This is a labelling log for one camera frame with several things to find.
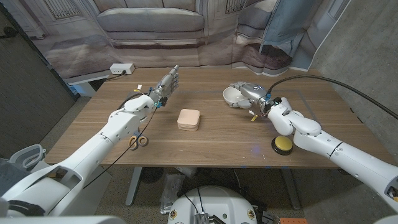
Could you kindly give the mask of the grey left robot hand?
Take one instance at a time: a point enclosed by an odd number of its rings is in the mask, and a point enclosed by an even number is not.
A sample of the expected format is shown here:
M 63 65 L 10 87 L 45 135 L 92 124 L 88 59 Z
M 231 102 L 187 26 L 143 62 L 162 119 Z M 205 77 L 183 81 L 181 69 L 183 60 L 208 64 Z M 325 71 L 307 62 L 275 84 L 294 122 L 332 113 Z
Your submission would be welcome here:
M 154 88 L 154 93 L 157 95 L 158 100 L 165 97 L 168 98 L 178 87 L 178 69 L 178 65 L 174 66 Z

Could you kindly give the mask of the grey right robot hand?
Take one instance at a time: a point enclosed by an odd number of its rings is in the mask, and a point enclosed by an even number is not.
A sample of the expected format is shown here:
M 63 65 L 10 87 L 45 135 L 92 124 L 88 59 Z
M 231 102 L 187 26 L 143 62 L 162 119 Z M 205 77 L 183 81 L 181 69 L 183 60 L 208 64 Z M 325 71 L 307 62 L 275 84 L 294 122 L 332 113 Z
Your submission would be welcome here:
M 248 109 L 256 104 L 262 113 L 265 112 L 266 103 L 271 98 L 271 94 L 262 86 L 254 83 L 236 82 L 230 84 L 230 87 L 239 90 L 244 97 L 243 100 L 232 103 L 231 107 Z

